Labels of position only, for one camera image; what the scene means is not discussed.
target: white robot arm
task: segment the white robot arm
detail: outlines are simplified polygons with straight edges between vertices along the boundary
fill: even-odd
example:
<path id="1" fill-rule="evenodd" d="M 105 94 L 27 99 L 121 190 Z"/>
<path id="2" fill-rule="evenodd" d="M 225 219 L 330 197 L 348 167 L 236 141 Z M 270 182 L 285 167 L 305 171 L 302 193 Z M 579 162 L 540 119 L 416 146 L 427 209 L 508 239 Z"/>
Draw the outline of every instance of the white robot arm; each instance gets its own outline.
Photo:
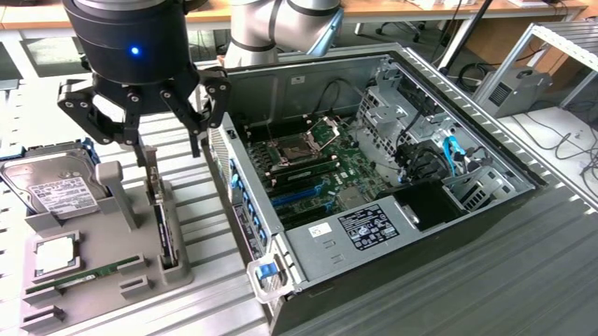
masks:
<path id="1" fill-rule="evenodd" d="M 277 61 L 276 44 L 322 56 L 342 19 L 338 0 L 232 0 L 225 67 Z"/>

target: office chair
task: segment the office chair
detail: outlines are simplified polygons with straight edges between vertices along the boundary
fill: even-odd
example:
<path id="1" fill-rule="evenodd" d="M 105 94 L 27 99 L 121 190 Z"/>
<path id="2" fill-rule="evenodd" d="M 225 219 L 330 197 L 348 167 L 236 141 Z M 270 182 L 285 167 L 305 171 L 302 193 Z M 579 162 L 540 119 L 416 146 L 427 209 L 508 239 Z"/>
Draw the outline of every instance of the office chair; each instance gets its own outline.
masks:
<path id="1" fill-rule="evenodd" d="M 420 22 L 417 23 L 417 27 L 415 27 L 415 26 L 412 25 L 412 23 L 408 22 L 408 21 L 407 21 L 407 22 L 400 22 L 400 23 L 403 23 L 403 24 L 411 29 L 412 33 L 415 34 L 415 36 L 412 37 L 412 42 L 417 43 L 417 42 L 419 42 L 419 31 L 423 30 L 423 29 L 425 29 L 425 22 L 424 22 L 424 21 L 420 21 Z M 376 33 L 377 35 L 382 35 L 381 30 L 384 29 L 384 27 L 385 27 L 386 25 L 393 25 L 397 29 L 400 29 L 401 31 L 404 31 L 404 28 L 403 28 L 401 26 L 399 26 L 399 22 L 384 22 L 384 23 L 381 24 L 381 26 L 374 30 L 374 33 Z"/>

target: hard drive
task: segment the hard drive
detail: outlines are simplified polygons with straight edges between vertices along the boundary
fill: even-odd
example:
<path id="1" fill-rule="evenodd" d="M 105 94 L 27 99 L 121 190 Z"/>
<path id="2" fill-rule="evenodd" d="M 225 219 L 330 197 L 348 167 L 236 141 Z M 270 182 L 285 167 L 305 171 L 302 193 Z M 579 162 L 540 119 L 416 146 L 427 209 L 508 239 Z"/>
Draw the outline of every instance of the hard drive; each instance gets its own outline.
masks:
<path id="1" fill-rule="evenodd" d="M 67 219 L 94 212 L 109 195 L 94 179 L 97 163 L 87 139 L 33 147 L 0 157 L 0 179 L 31 214 Z"/>

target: power supply label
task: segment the power supply label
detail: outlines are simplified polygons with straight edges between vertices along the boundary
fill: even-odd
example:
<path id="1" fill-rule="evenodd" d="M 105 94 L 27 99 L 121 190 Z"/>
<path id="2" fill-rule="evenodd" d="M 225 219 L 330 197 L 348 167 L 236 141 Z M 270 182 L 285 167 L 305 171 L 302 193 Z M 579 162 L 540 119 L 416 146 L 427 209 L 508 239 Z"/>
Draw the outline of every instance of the power supply label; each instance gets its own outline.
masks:
<path id="1" fill-rule="evenodd" d="M 29 191 L 53 214 L 65 214 L 97 206 L 81 177 L 31 185 Z"/>
<path id="2" fill-rule="evenodd" d="M 337 218 L 357 250 L 385 242 L 399 235 L 380 206 L 372 206 Z"/>

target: robotic arm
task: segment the robotic arm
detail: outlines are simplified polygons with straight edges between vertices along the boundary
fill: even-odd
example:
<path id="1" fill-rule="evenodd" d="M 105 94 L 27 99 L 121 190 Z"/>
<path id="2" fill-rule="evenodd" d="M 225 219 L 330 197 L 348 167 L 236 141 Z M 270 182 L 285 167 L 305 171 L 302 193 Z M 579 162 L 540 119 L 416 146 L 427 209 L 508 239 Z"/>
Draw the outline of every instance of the robotic arm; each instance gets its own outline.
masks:
<path id="1" fill-rule="evenodd" d="M 204 0 L 62 0 L 91 80 L 67 80 L 57 105 L 100 144 L 132 146 L 137 165 L 146 160 L 138 138 L 142 115 L 172 111 L 188 129 L 190 152 L 206 128 L 218 127 L 230 84 L 224 69 L 198 71 L 188 53 L 185 14 Z M 338 0 L 232 0 L 232 42 L 225 65 L 276 62 L 276 44 L 325 54 L 340 27 Z M 197 84 L 208 100 L 200 111 L 188 103 Z M 114 122 L 93 105 L 100 95 L 124 110 Z"/>
<path id="2" fill-rule="evenodd" d="M 132 146 L 145 166 L 138 138 L 142 115 L 172 111 L 188 129 L 193 157 L 208 127 L 218 127 L 230 85 L 222 68 L 198 71 L 188 53 L 185 14 L 198 3 L 182 0 L 63 0 L 82 44 L 91 80 L 67 80 L 57 105 L 100 144 Z M 206 104 L 194 111 L 188 96 L 205 87 Z M 100 95 L 124 109 L 114 122 L 93 105 Z"/>

